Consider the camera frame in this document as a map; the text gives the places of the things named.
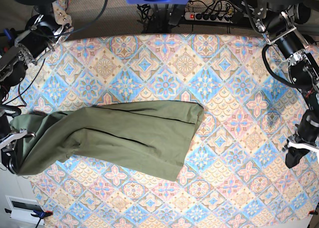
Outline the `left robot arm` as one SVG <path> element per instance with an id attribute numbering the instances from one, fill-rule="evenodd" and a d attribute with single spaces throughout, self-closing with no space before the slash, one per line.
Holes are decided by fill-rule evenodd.
<path id="1" fill-rule="evenodd" d="M 257 7 L 251 10 L 247 0 L 242 0 L 252 28 L 262 35 L 266 45 L 262 49 L 262 61 L 269 74 L 284 85 L 299 90 L 308 110 L 303 114 L 296 132 L 287 139 L 283 151 L 285 164 L 293 168 L 308 152 L 318 153 L 316 139 L 319 136 L 319 66 L 307 52 L 308 41 L 297 30 L 289 7 L 301 5 L 309 0 L 257 0 Z M 266 52 L 277 48 L 288 61 L 289 79 L 278 76 L 269 66 Z"/>

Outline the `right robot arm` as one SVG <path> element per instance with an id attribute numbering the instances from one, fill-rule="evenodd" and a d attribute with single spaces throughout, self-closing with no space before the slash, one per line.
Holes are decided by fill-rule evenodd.
<path id="1" fill-rule="evenodd" d="M 21 34 L 17 34 L 14 29 L 5 29 L 9 48 L 0 52 L 0 163 L 12 174 L 19 171 L 22 140 L 30 133 L 10 126 L 8 118 L 19 116 L 21 106 L 9 104 L 9 91 L 23 81 L 28 65 L 36 65 L 48 52 L 53 51 L 62 34 L 71 27 L 70 22 L 59 22 L 55 18 L 53 2 L 56 0 L 15 1 L 33 6 L 38 15 L 27 22 Z"/>

